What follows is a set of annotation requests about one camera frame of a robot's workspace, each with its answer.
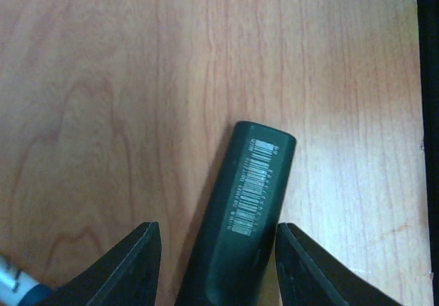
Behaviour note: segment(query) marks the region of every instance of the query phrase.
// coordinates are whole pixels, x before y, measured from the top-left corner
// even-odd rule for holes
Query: wooden surface
[[[0,252],[55,287],[157,220],[173,305],[240,119],[298,139],[282,220],[432,305],[416,0],[0,0]]]

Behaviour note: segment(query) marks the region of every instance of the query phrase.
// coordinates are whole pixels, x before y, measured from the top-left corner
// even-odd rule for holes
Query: black strip
[[[418,0],[420,79],[423,97],[425,167],[435,305],[439,305],[439,5]]]

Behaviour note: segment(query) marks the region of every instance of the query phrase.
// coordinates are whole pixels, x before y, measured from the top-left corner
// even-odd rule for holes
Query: wooden table
[[[417,28],[416,0],[0,0],[0,252],[55,287],[157,220],[173,305],[249,119],[298,139],[281,220],[432,305]]]

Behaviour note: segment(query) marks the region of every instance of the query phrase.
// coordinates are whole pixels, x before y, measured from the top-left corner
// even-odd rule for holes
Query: white and blue marker
[[[0,303],[6,306],[33,306],[51,293],[49,287],[35,281],[0,256]]]

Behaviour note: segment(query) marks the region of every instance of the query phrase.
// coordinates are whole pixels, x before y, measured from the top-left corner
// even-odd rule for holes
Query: barcode
[[[268,170],[272,160],[274,145],[256,140],[248,161],[244,183],[235,216],[232,231],[250,236],[260,207],[261,196],[267,181]]]

